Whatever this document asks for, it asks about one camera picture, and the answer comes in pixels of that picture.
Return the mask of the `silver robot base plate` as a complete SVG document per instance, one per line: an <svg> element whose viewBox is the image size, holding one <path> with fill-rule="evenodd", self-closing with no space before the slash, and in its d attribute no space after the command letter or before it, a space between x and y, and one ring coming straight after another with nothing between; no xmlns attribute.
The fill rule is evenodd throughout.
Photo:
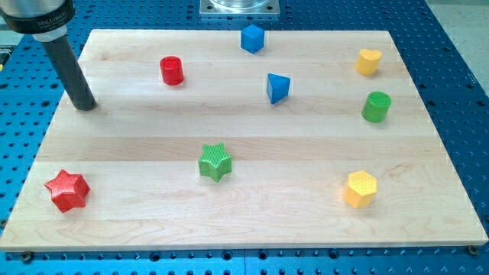
<svg viewBox="0 0 489 275"><path fill-rule="evenodd" d="M279 0L200 0L201 15L278 15Z"/></svg>

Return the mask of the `robot arm end with collar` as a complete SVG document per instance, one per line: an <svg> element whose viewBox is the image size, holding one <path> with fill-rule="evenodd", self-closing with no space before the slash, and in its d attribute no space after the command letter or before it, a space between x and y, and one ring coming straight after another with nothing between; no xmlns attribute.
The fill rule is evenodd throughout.
<svg viewBox="0 0 489 275"><path fill-rule="evenodd" d="M64 36L75 13L73 0L1 0L1 16L9 28L43 43Z"/></svg>

